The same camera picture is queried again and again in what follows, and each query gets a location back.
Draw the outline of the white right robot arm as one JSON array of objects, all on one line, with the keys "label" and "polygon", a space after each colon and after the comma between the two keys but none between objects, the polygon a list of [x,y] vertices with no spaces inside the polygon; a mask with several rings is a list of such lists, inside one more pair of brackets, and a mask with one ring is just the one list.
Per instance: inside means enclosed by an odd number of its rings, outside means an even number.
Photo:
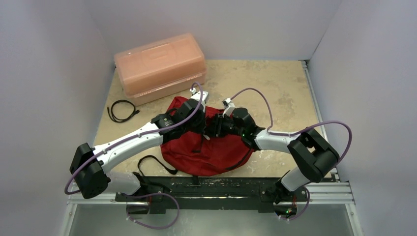
[{"label": "white right robot arm", "polygon": [[205,130],[210,137],[239,136],[254,151],[274,150],[289,153],[296,167],[275,184],[282,200],[290,199],[300,187],[321,182],[340,159],[338,152],[314,128],[300,134],[273,135],[258,126],[246,108],[234,109],[231,115],[216,114]]}]

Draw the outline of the red backpack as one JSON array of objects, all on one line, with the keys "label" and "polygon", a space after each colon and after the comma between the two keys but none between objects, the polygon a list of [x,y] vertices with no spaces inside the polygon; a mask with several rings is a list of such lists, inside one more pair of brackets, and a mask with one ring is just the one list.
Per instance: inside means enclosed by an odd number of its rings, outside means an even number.
[{"label": "red backpack", "polygon": [[234,170],[254,152],[239,136],[228,134],[209,140],[202,134],[186,132],[160,146],[162,158],[176,170],[194,176],[214,176]]}]

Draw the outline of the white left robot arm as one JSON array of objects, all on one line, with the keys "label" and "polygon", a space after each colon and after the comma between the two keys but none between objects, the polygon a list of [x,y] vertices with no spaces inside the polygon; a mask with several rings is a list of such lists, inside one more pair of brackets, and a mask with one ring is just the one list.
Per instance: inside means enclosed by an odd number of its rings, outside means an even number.
[{"label": "white left robot arm", "polygon": [[112,169],[130,157],[147,149],[179,139],[186,132],[204,127],[208,94],[186,100],[173,114],[154,117],[138,130],[107,144],[91,147],[88,143],[77,147],[69,171],[84,199],[103,192],[122,192],[134,201],[145,198],[146,187],[131,173],[116,173]]}]

